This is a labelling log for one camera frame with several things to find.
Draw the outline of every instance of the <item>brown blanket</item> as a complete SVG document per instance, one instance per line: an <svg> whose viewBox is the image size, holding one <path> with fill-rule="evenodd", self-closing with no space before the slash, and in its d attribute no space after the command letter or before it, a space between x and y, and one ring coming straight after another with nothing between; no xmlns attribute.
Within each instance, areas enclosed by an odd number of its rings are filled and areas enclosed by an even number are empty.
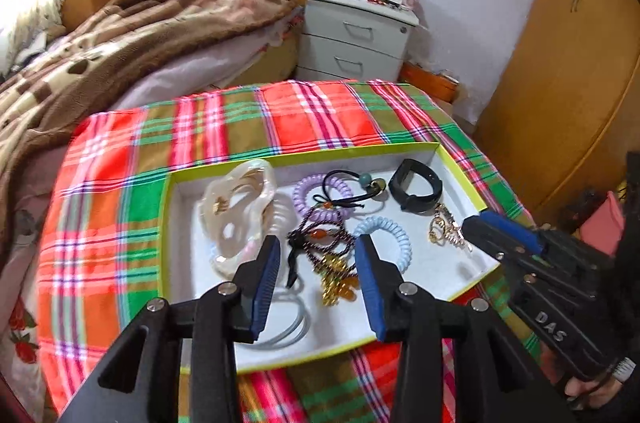
<svg viewBox="0 0 640 423"><path fill-rule="evenodd" d="M64 146L172 59L254 31L298 0L111 0L57 48L0 86L0 273L12 238L14 190L28 159Z"/></svg>

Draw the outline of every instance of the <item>black wristband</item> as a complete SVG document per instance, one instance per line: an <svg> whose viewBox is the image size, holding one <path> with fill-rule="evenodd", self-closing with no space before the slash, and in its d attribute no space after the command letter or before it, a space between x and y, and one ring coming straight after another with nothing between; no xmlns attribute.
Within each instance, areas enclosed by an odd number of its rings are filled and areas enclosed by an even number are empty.
<svg viewBox="0 0 640 423"><path fill-rule="evenodd" d="M410 172L418 174L429 181L431 188L433 188L433 194L430 196L410 196L407 194L402 189L402 183ZM433 210L433 207L440 200L440 196L442 195L442 181L440 181L436 172L424 163L420 163L415 159L405 159L393 177L391 177L389 191L403 212L424 213Z"/></svg>

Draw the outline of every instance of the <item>pink object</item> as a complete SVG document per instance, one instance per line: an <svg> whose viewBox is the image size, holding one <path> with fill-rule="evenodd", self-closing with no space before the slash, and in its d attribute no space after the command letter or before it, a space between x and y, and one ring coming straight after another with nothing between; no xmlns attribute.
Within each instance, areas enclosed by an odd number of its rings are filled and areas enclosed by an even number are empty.
<svg viewBox="0 0 640 423"><path fill-rule="evenodd" d="M616 195L609 191L602 206L580 226L580 238L595 249L613 256L624 227L625 218L620 204Z"/></svg>

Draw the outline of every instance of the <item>purple spiral hair tie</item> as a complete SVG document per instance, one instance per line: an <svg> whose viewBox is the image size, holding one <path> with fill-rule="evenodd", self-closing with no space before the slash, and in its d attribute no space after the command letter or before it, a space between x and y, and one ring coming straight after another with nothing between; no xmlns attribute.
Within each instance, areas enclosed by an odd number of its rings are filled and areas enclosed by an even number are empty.
<svg viewBox="0 0 640 423"><path fill-rule="evenodd" d="M296 184L296 187L293 189L293 194L291 198L293 199L293 206L296 211L304 217L308 211L313 208L312 206L307 206L306 204L306 194L308 194L309 190L314 188L315 186L319 186L322 184L322 180L324 179L324 174L314 174L307 178L304 178L300 183ZM331 177L327 179L327 186L330 188L334 188L338 190L342 198L353 197L353 192L349 185L342 181L337 177ZM342 218L346 219L351 215L353 208L340 208L340 214ZM327 210L326 208L316 208L314 212L311 214L310 220L314 222L324 223L326 221L338 221L338 213L332 208L331 210Z"/></svg>

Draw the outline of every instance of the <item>red flower print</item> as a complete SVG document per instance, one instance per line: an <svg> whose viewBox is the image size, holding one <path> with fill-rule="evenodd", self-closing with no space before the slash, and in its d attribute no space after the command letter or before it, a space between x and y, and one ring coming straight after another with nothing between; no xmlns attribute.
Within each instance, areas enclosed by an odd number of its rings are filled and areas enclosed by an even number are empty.
<svg viewBox="0 0 640 423"><path fill-rule="evenodd" d="M15 354L18 355L24 363L36 363L38 357L36 356L37 346L30 342L20 340L15 344Z"/></svg>
<svg viewBox="0 0 640 423"><path fill-rule="evenodd" d="M14 310L9 317L9 327L14 331L23 331L26 326L27 324L24 321L24 302L18 296L18 301L15 303Z"/></svg>

